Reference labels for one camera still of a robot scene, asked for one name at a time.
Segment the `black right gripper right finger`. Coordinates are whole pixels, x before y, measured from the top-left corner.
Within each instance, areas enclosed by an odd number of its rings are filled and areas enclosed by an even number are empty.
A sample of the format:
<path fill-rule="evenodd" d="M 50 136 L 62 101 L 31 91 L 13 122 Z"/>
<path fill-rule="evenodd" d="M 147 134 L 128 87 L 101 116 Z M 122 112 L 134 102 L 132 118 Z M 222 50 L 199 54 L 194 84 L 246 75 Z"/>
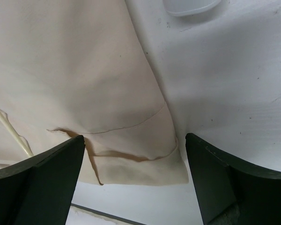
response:
<path fill-rule="evenodd" d="M 240 159 L 195 134 L 185 137 L 205 225 L 281 225 L 281 172 Z"/>

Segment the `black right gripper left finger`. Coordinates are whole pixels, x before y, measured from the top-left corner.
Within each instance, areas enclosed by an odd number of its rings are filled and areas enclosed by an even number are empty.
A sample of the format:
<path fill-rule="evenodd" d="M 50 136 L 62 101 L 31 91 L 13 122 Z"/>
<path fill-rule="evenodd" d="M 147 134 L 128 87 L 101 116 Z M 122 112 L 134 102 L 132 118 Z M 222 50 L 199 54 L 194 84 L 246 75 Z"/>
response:
<path fill-rule="evenodd" d="M 0 169 L 0 225 L 64 225 L 84 152 L 79 135 Z"/>

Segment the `wooden hanger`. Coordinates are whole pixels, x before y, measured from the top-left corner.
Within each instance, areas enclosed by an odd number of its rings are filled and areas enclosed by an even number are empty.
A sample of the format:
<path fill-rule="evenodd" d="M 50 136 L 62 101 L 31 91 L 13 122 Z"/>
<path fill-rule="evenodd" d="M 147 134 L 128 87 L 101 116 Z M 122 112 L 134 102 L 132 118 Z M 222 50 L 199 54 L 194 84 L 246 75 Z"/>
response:
<path fill-rule="evenodd" d="M 7 115 L 3 113 L 1 110 L 0 110 L 0 122 L 3 124 L 6 130 L 11 134 L 11 136 L 18 143 L 21 149 L 28 155 L 28 157 L 33 157 L 34 154 L 29 146 L 29 143 L 26 141 L 24 137 L 20 136 L 17 133 L 15 128 L 9 122 Z"/>

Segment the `beige trousers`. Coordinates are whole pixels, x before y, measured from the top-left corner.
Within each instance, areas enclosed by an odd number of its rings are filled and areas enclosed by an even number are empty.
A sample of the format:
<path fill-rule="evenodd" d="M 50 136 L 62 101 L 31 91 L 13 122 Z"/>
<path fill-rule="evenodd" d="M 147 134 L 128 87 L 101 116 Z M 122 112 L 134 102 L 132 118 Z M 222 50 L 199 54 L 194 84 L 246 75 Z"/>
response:
<path fill-rule="evenodd" d="M 34 155 L 82 135 L 79 181 L 189 181 L 123 0 L 0 0 L 0 110 Z M 0 122 L 0 168 L 28 158 Z"/>

